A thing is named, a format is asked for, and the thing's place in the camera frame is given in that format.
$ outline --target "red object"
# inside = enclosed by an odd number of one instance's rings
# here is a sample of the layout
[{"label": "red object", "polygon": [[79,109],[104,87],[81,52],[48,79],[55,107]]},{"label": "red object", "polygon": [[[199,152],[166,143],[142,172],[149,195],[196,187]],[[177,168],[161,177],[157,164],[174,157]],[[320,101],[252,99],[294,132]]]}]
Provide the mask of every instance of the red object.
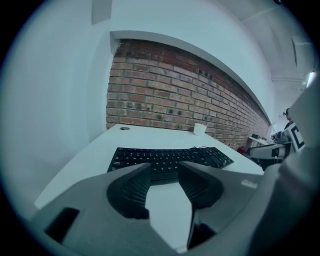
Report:
[{"label": "red object", "polygon": [[240,153],[240,154],[246,154],[246,155],[248,155],[248,152],[247,152],[243,147],[239,147],[239,148],[237,149],[237,152]]}]

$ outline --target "black keyboard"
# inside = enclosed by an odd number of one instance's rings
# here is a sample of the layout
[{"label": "black keyboard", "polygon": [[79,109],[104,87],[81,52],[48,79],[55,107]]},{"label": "black keyboard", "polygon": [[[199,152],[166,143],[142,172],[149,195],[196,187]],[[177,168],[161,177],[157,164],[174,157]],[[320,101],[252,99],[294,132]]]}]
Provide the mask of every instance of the black keyboard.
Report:
[{"label": "black keyboard", "polygon": [[178,179],[178,162],[187,161],[222,169],[234,163],[215,147],[189,149],[143,149],[118,147],[108,172],[142,163],[151,165],[151,184],[166,184]]}]

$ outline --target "paper cup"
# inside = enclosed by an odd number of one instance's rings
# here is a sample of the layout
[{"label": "paper cup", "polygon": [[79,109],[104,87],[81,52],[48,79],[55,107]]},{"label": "paper cup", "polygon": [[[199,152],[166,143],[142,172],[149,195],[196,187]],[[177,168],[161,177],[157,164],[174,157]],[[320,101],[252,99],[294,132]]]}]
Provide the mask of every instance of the paper cup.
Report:
[{"label": "paper cup", "polygon": [[207,126],[201,123],[195,123],[193,133],[198,136],[203,136],[206,132]]}]

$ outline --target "desk surface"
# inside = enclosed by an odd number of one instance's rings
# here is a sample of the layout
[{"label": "desk surface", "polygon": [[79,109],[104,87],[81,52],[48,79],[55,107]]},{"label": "desk surface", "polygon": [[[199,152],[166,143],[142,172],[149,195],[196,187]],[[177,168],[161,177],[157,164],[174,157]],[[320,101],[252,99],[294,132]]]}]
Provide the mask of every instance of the desk surface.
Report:
[{"label": "desk surface", "polygon": [[[152,127],[117,124],[95,139],[76,155],[46,186],[35,206],[40,209],[75,183],[107,172],[118,147],[140,149],[189,149],[216,147],[234,163],[225,170],[263,175],[257,164],[237,153],[209,135],[197,136],[193,132]],[[172,247],[186,245],[191,203],[179,183],[151,186],[145,207],[150,212],[150,224]]]}]

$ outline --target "white ceiling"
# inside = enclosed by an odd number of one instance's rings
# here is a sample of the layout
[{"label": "white ceiling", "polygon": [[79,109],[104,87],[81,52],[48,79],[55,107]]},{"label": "white ceiling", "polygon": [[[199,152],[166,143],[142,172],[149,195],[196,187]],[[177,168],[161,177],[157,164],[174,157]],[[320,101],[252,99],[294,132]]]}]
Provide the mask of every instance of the white ceiling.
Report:
[{"label": "white ceiling", "polygon": [[217,0],[251,33],[271,71],[276,111],[302,93],[307,74],[318,69],[318,54],[299,21],[273,0]]}]

